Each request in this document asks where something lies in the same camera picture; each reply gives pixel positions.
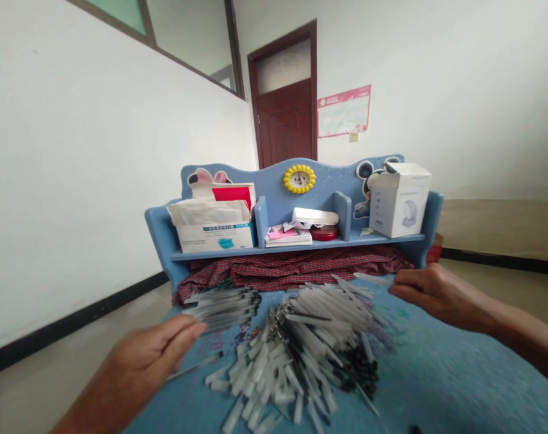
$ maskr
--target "pink poster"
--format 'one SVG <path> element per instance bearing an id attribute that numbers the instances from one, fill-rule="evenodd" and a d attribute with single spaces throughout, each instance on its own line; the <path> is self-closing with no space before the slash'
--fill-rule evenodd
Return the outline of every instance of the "pink poster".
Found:
<path id="1" fill-rule="evenodd" d="M 318 100 L 318 138 L 366 131 L 370 84 Z"/>

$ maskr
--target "person's right hand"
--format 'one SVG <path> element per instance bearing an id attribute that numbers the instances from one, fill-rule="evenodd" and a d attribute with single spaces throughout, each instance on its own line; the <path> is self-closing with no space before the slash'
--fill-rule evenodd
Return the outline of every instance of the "person's right hand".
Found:
<path id="1" fill-rule="evenodd" d="M 388 292 L 460 329 L 488 333 L 495 325 L 497 301 L 439 264 L 399 271 Z"/>

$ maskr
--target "cardboard box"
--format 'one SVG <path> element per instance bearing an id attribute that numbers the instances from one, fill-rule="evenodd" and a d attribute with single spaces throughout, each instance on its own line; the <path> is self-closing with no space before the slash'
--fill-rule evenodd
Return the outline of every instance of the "cardboard box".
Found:
<path id="1" fill-rule="evenodd" d="M 435 243 L 430 248 L 429 252 L 426 254 L 426 263 L 438 263 L 441 260 L 442 253 L 442 242 L 444 237 L 438 232 L 435 235 Z"/>
<path id="2" fill-rule="evenodd" d="M 176 229 L 181 251 L 196 253 L 255 247 L 254 225 L 252 219 L 228 225 L 176 226 Z"/>
<path id="3" fill-rule="evenodd" d="M 256 245 L 255 219 L 244 200 L 186 199 L 167 206 L 183 253 Z"/>
<path id="4" fill-rule="evenodd" d="M 391 238 L 419 234 L 432 175 L 415 163 L 387 163 L 372 184 L 369 227 Z"/>

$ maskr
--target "face mask box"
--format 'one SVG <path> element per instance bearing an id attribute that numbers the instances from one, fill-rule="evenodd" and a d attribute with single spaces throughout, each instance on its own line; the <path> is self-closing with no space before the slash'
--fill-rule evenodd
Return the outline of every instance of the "face mask box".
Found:
<path id="1" fill-rule="evenodd" d="M 372 184 L 369 227 L 390 238 L 419 234 L 432 175 L 415 163 L 387 163 Z"/>
<path id="2" fill-rule="evenodd" d="M 167 206 L 183 253 L 251 248 L 255 219 L 243 200 L 187 199 Z"/>

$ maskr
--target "red plaid cloth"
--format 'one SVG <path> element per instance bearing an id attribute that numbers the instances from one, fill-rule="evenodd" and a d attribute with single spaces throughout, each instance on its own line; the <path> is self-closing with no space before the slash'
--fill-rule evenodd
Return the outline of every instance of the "red plaid cloth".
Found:
<path id="1" fill-rule="evenodd" d="M 192 274 L 181 281 L 173 303 L 182 303 L 191 294 L 213 288 L 227 277 L 236 287 L 252 286 L 259 291 L 285 291 L 304 282 L 335 282 L 332 273 L 346 279 L 352 273 L 385 275 L 414 265 L 390 246 L 370 245 L 323 250 L 234 256 L 207 263 L 191 263 Z"/>

